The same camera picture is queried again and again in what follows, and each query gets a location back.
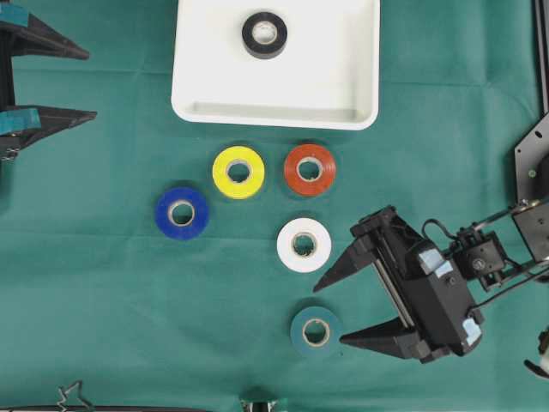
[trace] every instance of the white tape roll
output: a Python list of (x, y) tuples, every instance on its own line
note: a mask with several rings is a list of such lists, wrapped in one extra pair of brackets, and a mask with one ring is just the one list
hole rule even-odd
[[(312, 240), (312, 251), (300, 255), (296, 251), (296, 241), (305, 236)], [(296, 219), (286, 224), (278, 235), (276, 244), (278, 256), (290, 270), (310, 273), (322, 268), (332, 252), (332, 239), (326, 228), (312, 219)]]
[(541, 369), (543, 369), (546, 373), (549, 373), (549, 349), (541, 358)]

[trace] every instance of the tape roll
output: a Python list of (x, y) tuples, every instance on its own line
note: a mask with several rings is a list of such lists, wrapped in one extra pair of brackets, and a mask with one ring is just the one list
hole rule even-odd
[[(299, 168), (306, 162), (318, 166), (318, 177), (306, 179), (301, 175)], [(334, 156), (317, 144), (298, 146), (292, 150), (284, 163), (284, 177), (288, 186), (301, 196), (321, 195), (334, 183), (336, 173)]]
[(275, 58), (284, 51), (288, 30), (284, 21), (273, 13), (263, 11), (251, 16), (242, 27), (242, 39), (254, 58)]
[[(229, 169), (236, 165), (248, 168), (249, 175), (243, 182), (229, 176)], [(223, 150), (215, 159), (212, 170), (217, 188), (231, 199), (247, 199), (260, 191), (265, 180), (265, 165), (262, 158), (251, 148), (235, 146)]]
[[(177, 223), (173, 216), (175, 209), (181, 205), (189, 206), (192, 210), (192, 216), (185, 224)], [(202, 194), (194, 189), (188, 187), (171, 189), (158, 201), (155, 220), (158, 229), (168, 238), (194, 239), (208, 225), (208, 203)]]
[[(296, 251), (300, 237), (312, 241), (310, 253), (300, 255)], [(290, 221), (281, 230), (276, 242), (278, 256), (290, 270), (299, 273), (310, 273), (322, 268), (328, 262), (332, 252), (332, 239), (328, 230), (317, 221), (301, 218)]]
[[(317, 333), (308, 333), (315, 326)], [(320, 306), (307, 307), (292, 321), (290, 337), (298, 352), (306, 358), (323, 358), (335, 353), (340, 347), (342, 327), (340, 320), (328, 309)]]

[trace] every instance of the yellow tape roll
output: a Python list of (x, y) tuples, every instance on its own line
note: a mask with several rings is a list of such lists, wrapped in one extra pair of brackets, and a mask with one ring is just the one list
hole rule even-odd
[[(235, 182), (229, 177), (232, 166), (242, 164), (248, 167), (250, 175), (244, 182)], [(254, 196), (263, 186), (265, 165), (262, 158), (251, 148), (235, 146), (223, 150), (215, 159), (212, 170), (217, 188), (231, 199), (247, 199)]]

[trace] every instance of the cable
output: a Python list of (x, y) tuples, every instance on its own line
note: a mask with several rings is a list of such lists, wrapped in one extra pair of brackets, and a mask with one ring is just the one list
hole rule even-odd
[(471, 306), (469, 308), (469, 311), (468, 311), (468, 316), (472, 317), (473, 316), (472, 315), (473, 311), (476, 311), (477, 309), (480, 309), (481, 307), (484, 307), (484, 306), (487, 306), (487, 305), (491, 304), (494, 300), (497, 300), (497, 299), (501, 298), (502, 296), (508, 294), (513, 289), (519, 288), (520, 286), (525, 285), (528, 282), (535, 281), (537, 279), (540, 279), (540, 278), (544, 277), (548, 270), (549, 269), (542, 270), (540, 273), (537, 273), (535, 275), (528, 272), (531, 276), (527, 277), (526, 279), (524, 279), (524, 280), (522, 280), (518, 283), (515, 283), (513, 286), (509, 286), (508, 288), (506, 288), (505, 290), (502, 290), (498, 294), (494, 294), (490, 299), (485, 300), (484, 302), (479, 303), (478, 305)]
[(423, 224), (423, 227), (421, 228), (421, 234), (423, 234), (424, 238), (431, 240), (431, 238), (429, 238), (429, 236), (425, 231), (428, 225), (438, 226), (438, 228), (442, 230), (442, 232), (444, 233), (444, 236), (452, 240), (457, 240), (457, 236), (450, 233), (448, 228), (444, 224), (442, 224), (441, 221), (438, 221), (437, 219), (429, 219), (428, 221), (425, 221), (425, 223)]
[(91, 402), (89, 402), (83, 395), (82, 395), (82, 387), (84, 386), (84, 384), (82, 383), (81, 380), (77, 380), (74, 384), (72, 384), (71, 386), (69, 386), (68, 388), (64, 388), (62, 386), (60, 386), (58, 388), (58, 391), (59, 391), (59, 396), (61, 397), (61, 399), (59, 400), (59, 402), (57, 402), (57, 406), (59, 407), (59, 410), (60, 412), (67, 412), (69, 410), (69, 407), (67, 406), (66, 402), (68, 400), (68, 397), (69, 397), (69, 394), (74, 390), (76, 389), (77, 390), (77, 399), (78, 401), (80, 401), (80, 403), (82, 404), (82, 406), (84, 406), (86, 408), (86, 411), (87, 412), (90, 412), (90, 411), (93, 411), (94, 410), (94, 406)]

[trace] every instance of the red tape roll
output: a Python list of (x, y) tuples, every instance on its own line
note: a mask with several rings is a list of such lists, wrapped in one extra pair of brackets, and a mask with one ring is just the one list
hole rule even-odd
[[(319, 175), (307, 180), (299, 174), (299, 167), (306, 162), (318, 165)], [(284, 164), (284, 177), (288, 186), (301, 196), (314, 197), (324, 193), (335, 180), (337, 166), (334, 156), (317, 144), (298, 146), (288, 155)]]

